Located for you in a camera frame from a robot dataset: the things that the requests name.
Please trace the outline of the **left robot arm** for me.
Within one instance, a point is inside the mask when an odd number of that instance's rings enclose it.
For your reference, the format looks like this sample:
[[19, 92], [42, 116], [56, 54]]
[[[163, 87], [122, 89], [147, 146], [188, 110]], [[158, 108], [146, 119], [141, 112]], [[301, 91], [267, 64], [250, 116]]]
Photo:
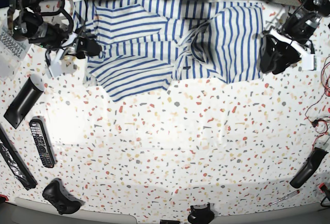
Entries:
[[315, 55], [310, 37], [321, 23], [329, 17], [329, 0], [300, 0], [297, 9], [278, 28], [271, 27], [263, 32], [266, 48], [260, 61], [262, 73], [274, 75], [302, 62], [302, 69], [315, 71], [320, 63]]

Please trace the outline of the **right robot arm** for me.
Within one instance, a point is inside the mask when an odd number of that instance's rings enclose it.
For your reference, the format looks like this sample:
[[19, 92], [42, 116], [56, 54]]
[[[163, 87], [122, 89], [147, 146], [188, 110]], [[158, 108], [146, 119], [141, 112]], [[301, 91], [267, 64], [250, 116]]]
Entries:
[[86, 25], [74, 28], [72, 16], [60, 0], [58, 10], [41, 12], [42, 0], [9, 0], [7, 11], [8, 32], [17, 41], [28, 40], [46, 49], [45, 61], [51, 77], [63, 74], [61, 60], [65, 55], [78, 59], [97, 56], [101, 46], [94, 36], [88, 36]]

